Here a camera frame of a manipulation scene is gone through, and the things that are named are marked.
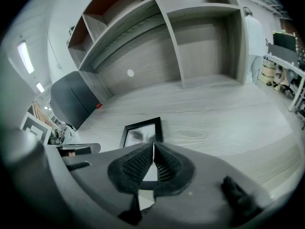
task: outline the white round cable hole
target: white round cable hole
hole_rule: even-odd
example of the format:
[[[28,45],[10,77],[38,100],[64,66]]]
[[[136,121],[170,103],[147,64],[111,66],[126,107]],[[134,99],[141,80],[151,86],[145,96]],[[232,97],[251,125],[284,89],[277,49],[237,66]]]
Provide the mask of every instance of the white round cable hole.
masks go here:
[[[128,74],[129,77],[133,77],[134,76],[133,70],[128,70],[127,74]]]

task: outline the white desk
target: white desk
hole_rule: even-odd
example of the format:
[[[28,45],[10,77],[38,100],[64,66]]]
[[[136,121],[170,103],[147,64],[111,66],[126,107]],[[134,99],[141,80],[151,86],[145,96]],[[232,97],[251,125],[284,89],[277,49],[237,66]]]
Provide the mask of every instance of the white desk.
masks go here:
[[[296,67],[294,64],[291,64],[291,63],[289,63],[289,62],[287,62],[285,60],[282,60],[282,59],[280,59],[280,58],[278,58],[276,56],[267,54],[266,59],[269,59],[270,61],[275,62],[278,65],[280,65],[280,66],[282,66],[282,67],[284,67],[286,69],[293,70],[295,73],[297,73],[298,75],[300,75],[302,77],[301,83],[299,85],[299,89],[297,90],[297,92],[295,94],[295,98],[293,99],[293,101],[292,101],[292,103],[291,103],[291,105],[290,105],[290,107],[288,109],[289,111],[292,111],[294,109],[294,107],[295,107],[295,104],[296,104],[296,102],[297,102],[297,100],[298,100],[298,98],[299,98],[299,96],[301,94],[302,88],[304,86],[305,72],[302,71],[301,69],[299,69],[298,67]]]

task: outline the person in white coat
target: person in white coat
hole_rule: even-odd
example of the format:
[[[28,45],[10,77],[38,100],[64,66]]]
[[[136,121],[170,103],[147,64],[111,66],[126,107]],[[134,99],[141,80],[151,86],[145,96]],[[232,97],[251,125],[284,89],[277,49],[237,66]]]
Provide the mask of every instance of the person in white coat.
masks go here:
[[[249,58],[246,82],[256,83],[258,73],[263,65],[266,52],[266,42],[262,24],[253,17],[248,7],[243,7],[249,42]]]

